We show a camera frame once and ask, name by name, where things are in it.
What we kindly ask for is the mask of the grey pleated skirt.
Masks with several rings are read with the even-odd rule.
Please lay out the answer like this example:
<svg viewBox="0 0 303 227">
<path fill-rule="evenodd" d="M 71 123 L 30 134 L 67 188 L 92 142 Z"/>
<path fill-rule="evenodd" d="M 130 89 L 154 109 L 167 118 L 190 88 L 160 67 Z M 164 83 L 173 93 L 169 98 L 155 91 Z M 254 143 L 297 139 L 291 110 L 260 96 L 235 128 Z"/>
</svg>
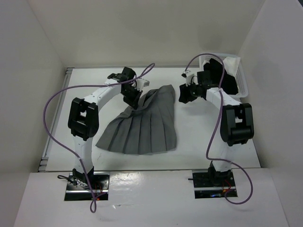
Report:
<svg viewBox="0 0 303 227">
<path fill-rule="evenodd" d="M 108 124 L 96 147 L 128 155 L 175 150 L 175 99 L 172 85 L 148 91 L 139 99 L 137 109 L 127 107 Z"/>
</svg>

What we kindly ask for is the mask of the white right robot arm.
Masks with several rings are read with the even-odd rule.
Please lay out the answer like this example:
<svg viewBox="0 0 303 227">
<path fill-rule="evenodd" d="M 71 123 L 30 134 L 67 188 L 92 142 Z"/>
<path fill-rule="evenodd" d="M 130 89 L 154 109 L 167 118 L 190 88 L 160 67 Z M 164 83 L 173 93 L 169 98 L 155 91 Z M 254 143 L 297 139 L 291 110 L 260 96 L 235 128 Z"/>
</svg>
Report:
<svg viewBox="0 0 303 227">
<path fill-rule="evenodd" d="M 222 88 L 222 81 L 214 81 L 210 71 L 182 73 L 186 82 L 180 85 L 179 102 L 193 102 L 201 97 L 218 110 L 214 131 L 206 149 L 210 160 L 207 180 L 213 186 L 221 185 L 231 175 L 236 150 L 254 136 L 252 106 L 241 103 Z"/>
</svg>

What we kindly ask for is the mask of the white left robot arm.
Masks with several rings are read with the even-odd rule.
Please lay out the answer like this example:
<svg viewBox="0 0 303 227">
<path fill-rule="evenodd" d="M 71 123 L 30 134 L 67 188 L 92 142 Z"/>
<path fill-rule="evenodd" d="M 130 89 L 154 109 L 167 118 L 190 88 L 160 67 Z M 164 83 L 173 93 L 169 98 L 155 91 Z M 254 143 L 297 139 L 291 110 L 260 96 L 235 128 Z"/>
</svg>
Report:
<svg viewBox="0 0 303 227">
<path fill-rule="evenodd" d="M 68 128 L 73 136 L 75 160 L 72 176 L 83 189 L 93 186 L 94 166 L 92 162 L 93 137 L 99 129 L 99 111 L 113 97 L 122 94 L 123 101 L 137 108 L 143 88 L 149 85 L 144 79 L 134 79 L 133 69 L 125 67 L 121 73 L 112 73 L 105 83 L 84 98 L 74 98 L 71 102 Z"/>
</svg>

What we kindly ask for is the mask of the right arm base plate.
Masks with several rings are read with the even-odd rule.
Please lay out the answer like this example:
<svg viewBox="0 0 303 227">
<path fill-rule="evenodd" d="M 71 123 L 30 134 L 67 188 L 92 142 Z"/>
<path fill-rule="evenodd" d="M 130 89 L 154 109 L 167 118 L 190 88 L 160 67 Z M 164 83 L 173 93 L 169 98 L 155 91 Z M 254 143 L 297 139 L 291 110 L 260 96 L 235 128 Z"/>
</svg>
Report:
<svg viewBox="0 0 303 227">
<path fill-rule="evenodd" d="M 212 199 L 227 197 L 238 197 L 233 173 L 213 183 L 206 170 L 193 171 L 192 176 L 188 178 L 193 183 L 195 199 Z"/>
</svg>

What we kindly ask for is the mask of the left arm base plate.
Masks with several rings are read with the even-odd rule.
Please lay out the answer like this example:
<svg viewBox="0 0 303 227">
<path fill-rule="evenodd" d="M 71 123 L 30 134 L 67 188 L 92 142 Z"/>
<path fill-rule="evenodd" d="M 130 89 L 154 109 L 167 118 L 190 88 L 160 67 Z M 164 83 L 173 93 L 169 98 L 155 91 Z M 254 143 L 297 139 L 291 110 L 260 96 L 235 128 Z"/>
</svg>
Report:
<svg viewBox="0 0 303 227">
<path fill-rule="evenodd" d="M 91 184 L 94 195 L 98 201 L 107 201 L 110 174 L 95 172 L 94 177 L 95 181 Z M 65 201 L 91 201 L 93 199 L 88 185 L 76 180 L 72 173 L 68 176 L 58 175 L 57 178 L 67 181 Z"/>
</svg>

